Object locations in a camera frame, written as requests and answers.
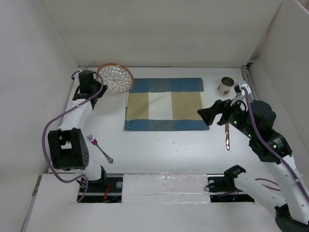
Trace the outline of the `blue beige checkered placemat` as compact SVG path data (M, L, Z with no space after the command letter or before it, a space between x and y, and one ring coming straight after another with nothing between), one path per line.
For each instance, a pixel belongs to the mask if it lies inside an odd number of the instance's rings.
M126 101L126 131L207 131L202 78L138 78Z

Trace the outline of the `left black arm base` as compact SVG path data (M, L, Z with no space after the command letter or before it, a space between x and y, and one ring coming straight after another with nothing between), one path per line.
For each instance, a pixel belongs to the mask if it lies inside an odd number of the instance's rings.
M79 192L77 200L81 203L121 203L123 190L123 174L107 174L106 182L89 182L85 192L85 179L78 180Z

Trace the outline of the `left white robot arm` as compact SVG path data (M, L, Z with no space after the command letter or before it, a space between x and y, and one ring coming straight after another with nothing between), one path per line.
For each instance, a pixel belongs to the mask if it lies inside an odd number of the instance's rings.
M71 171L85 175L96 191L107 187L106 172L90 157L82 129L107 87L98 81L99 76L90 70L80 70L72 75L76 89L69 110L57 130L47 134L51 165L54 170Z

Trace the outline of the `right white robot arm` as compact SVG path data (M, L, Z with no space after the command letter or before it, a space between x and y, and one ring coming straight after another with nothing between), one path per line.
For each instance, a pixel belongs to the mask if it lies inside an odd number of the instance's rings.
M222 176L214 177L206 186L210 192L241 191L260 203L275 219L283 232L309 230L309 190L295 165L286 139L272 127L276 119L271 106L263 101L217 100L213 106L198 110L206 125L221 115L218 125L230 124L249 138L249 147L274 177L281 195L252 178L239 165Z

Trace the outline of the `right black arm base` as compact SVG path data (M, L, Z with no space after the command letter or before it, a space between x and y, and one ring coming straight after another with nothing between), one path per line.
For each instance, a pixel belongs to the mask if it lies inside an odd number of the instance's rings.
M241 174L246 173L246 170L239 165L235 165L223 174L207 175L208 183L204 188L205 192L210 194L211 203L237 203L249 202L255 200L236 188L234 180Z

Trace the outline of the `patterned ceramic plate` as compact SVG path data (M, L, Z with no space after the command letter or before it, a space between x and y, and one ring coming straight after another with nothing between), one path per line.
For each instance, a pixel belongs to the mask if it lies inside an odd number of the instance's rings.
M129 92L134 85L134 77L131 71L125 66L107 63L97 69L97 73L102 77L101 82L107 89L114 93Z

